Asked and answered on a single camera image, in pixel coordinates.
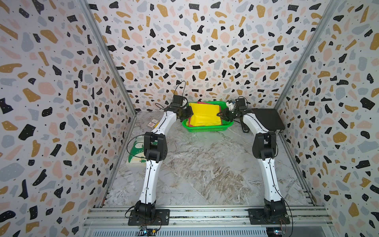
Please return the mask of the green plastic basket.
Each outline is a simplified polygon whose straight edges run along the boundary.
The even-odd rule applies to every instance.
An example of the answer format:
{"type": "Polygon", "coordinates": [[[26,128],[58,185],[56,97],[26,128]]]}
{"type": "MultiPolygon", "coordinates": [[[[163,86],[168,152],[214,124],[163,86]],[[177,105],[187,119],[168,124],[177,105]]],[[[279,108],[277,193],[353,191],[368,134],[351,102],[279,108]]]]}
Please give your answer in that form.
{"type": "Polygon", "coordinates": [[[234,124],[233,121],[225,121],[217,116],[219,112],[227,108],[226,102],[190,102],[189,106],[192,107],[193,116],[182,122],[188,132],[224,131],[234,124]]]}

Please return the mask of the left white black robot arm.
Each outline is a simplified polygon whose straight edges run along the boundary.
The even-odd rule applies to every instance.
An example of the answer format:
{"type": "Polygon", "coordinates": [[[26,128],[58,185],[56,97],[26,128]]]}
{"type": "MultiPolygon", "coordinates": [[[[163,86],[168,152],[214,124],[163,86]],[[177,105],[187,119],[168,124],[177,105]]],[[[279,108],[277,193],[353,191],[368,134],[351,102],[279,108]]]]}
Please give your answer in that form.
{"type": "Polygon", "coordinates": [[[156,216],[156,189],[160,167],[168,154],[166,135],[176,120],[184,121],[193,115],[190,106],[165,108],[159,124],[146,132],[144,138],[144,156],[146,159],[146,175],[139,200],[134,206],[135,213],[152,220],[156,216]]]}

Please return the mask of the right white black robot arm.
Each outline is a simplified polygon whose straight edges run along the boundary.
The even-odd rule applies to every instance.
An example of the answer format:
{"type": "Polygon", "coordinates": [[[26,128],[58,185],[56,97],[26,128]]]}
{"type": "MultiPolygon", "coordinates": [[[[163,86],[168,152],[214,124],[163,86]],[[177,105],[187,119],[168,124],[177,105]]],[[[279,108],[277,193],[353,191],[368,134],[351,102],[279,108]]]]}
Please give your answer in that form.
{"type": "Polygon", "coordinates": [[[239,119],[243,132],[254,135],[252,153],[260,165],[265,188],[263,218],[269,223],[284,220],[286,201],[279,191],[274,167],[274,158],[278,155],[276,135],[285,128],[278,112],[274,109],[226,108],[217,116],[225,121],[239,119]]]}

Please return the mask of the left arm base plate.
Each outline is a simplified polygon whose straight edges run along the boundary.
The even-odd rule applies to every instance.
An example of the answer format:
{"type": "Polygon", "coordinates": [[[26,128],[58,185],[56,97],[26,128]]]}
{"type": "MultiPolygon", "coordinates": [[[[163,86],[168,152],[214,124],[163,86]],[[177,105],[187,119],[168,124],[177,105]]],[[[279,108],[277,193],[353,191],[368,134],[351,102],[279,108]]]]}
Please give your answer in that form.
{"type": "Polygon", "coordinates": [[[135,210],[130,212],[128,226],[167,226],[170,219],[170,209],[157,209],[154,217],[139,215],[135,210]]]}

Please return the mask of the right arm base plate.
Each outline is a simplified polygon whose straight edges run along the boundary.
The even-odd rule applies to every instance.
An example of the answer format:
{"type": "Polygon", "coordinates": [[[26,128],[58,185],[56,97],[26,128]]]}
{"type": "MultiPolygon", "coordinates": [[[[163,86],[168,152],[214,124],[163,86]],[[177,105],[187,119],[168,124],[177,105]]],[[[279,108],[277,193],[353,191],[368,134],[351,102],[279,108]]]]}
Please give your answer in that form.
{"type": "Polygon", "coordinates": [[[251,225],[288,225],[291,223],[289,215],[285,210],[272,211],[266,207],[248,209],[248,217],[251,225]]]}

